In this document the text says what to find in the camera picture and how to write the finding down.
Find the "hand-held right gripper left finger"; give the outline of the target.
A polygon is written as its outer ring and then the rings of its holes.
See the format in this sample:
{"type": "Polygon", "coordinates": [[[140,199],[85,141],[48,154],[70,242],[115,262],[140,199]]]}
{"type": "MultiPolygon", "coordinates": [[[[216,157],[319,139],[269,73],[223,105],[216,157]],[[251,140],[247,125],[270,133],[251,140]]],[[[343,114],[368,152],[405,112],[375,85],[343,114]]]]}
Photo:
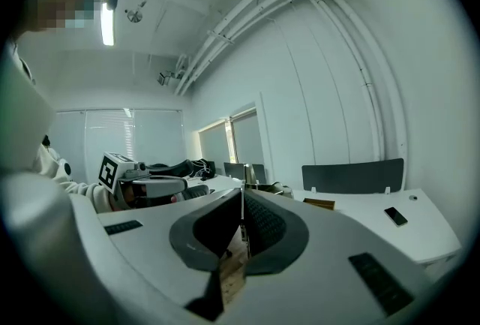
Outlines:
{"type": "Polygon", "coordinates": [[[135,221],[111,235],[127,263],[182,307],[230,304],[242,289],[239,188],[171,205],[104,213],[105,227],[135,221]]]}

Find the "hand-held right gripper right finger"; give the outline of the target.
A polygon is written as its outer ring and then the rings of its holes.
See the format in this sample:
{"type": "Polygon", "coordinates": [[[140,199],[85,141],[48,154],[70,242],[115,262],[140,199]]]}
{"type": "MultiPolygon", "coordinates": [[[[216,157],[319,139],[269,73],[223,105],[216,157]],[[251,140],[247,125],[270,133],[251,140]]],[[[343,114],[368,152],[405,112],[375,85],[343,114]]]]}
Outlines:
{"type": "Polygon", "coordinates": [[[356,220],[249,190],[278,237],[246,266],[225,324],[400,324],[431,288],[424,270],[356,220]]]}

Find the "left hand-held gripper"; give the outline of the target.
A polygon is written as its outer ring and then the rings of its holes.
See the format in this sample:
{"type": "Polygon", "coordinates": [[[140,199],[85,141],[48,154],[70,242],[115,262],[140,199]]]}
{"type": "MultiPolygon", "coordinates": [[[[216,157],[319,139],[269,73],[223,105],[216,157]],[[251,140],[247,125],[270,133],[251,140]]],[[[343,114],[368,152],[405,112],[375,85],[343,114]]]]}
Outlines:
{"type": "MultiPolygon", "coordinates": [[[[113,210],[129,210],[152,207],[147,197],[145,181],[151,174],[143,162],[124,155],[105,152],[100,164],[98,181],[109,193],[113,210]]],[[[162,178],[157,190],[159,206],[185,201],[188,183],[183,178],[162,178]]]]}

